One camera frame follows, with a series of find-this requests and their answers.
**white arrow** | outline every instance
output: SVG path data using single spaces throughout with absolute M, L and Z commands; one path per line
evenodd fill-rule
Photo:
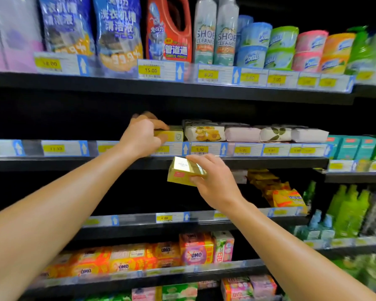
M 181 80 L 181 78 L 182 78 L 182 69 L 181 69 L 181 65 L 178 67 L 177 74 L 178 74 L 178 80 Z
M 22 155 L 22 147 L 19 143 L 16 143 L 15 150 L 17 151 L 18 155 Z
M 81 70 L 83 74 L 86 74 L 86 63 L 84 58 L 81 58 L 81 62 L 79 63 L 81 65 Z
M 84 152 L 84 155 L 86 154 L 87 149 L 88 148 L 85 146 L 85 143 L 82 144 L 82 152 Z
M 233 83 L 237 83 L 238 77 L 239 77 L 238 70 L 236 70 L 235 74 L 234 74 L 234 82 Z

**pink canister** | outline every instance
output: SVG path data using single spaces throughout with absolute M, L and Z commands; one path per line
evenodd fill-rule
M 323 52 L 329 33 L 325 30 L 311 30 L 298 35 L 295 52 Z
M 294 55 L 291 69 L 297 72 L 315 73 L 318 71 L 320 59 L 320 52 L 300 52 Z

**blue detergent pouch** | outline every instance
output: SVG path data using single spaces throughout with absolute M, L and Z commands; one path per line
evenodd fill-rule
M 144 58 L 140 0 L 93 0 L 97 19 L 97 52 L 106 76 L 137 74 Z
M 39 0 L 46 49 L 92 56 L 95 41 L 89 20 L 90 0 Z

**barcode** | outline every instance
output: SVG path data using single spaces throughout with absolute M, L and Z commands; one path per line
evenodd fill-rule
M 160 78 L 160 75 L 143 75 L 144 78 Z
M 199 78 L 199 81 L 204 81 L 204 82 L 217 82 L 218 79 L 213 79 L 213 78 Z

